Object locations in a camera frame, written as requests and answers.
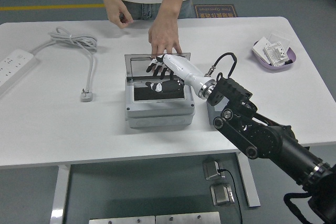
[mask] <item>table leg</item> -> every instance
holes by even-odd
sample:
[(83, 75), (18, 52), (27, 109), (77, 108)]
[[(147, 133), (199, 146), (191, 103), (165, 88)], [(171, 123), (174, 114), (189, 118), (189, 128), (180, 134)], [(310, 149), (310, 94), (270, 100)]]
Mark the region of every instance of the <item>table leg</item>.
[(260, 207), (260, 201), (256, 185), (253, 180), (250, 164), (247, 156), (242, 152), (236, 153), (240, 174), (242, 175), (243, 185), (246, 193), (246, 198), (249, 207)]
[(59, 165), (50, 224), (62, 224), (67, 199), (70, 165)]

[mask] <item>person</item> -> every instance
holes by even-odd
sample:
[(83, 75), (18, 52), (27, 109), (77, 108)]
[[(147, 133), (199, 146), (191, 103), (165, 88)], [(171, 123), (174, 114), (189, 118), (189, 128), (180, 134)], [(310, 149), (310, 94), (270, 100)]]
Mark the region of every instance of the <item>person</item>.
[(108, 20), (123, 29), (134, 19), (154, 20), (148, 31), (152, 54), (182, 53), (178, 18), (192, 18), (192, 0), (103, 0)]

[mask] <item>jeans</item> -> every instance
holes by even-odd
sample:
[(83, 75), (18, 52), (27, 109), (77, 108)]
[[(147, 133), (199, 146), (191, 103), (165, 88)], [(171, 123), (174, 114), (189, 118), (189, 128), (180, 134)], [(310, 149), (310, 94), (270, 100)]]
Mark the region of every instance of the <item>jeans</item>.
[[(140, 4), (124, 1), (127, 10), (134, 20), (154, 20), (159, 12), (161, 4)], [(179, 18), (195, 18), (195, 12), (192, 0), (182, 2)]]

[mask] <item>outlet socket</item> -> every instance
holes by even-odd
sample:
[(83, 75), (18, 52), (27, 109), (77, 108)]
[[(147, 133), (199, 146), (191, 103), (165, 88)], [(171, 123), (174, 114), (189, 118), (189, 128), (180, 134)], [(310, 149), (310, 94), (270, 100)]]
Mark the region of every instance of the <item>outlet socket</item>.
[(34, 64), (36, 58), (29, 52), (16, 49), (0, 61), (0, 95), (23, 76)]

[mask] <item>white table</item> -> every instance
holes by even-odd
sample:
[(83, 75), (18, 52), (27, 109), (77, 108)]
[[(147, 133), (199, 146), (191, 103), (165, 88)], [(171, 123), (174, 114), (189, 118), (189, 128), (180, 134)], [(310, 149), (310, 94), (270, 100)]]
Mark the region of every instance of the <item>white table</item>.
[[(179, 20), (191, 62), (206, 73), (225, 52), (238, 58), (232, 78), (254, 95), (258, 113), (292, 125), (304, 146), (336, 143), (336, 103), (289, 22), (282, 17)], [(62, 26), (98, 38), (92, 80), (95, 98), (79, 102), (89, 61), (81, 49), (54, 45), (37, 53), (38, 64), (0, 97), (0, 167), (71, 165), (239, 150), (209, 126), (206, 103), (195, 99), (189, 126), (131, 129), (124, 119), (125, 54), (147, 54), (151, 22), (119, 30), (108, 21), (7, 23), (0, 26), (0, 60), (16, 48), (31, 50)], [(286, 71), (262, 67), (251, 50), (277, 30), (293, 38), (297, 61)], [(217, 71), (226, 75), (230, 58)]]

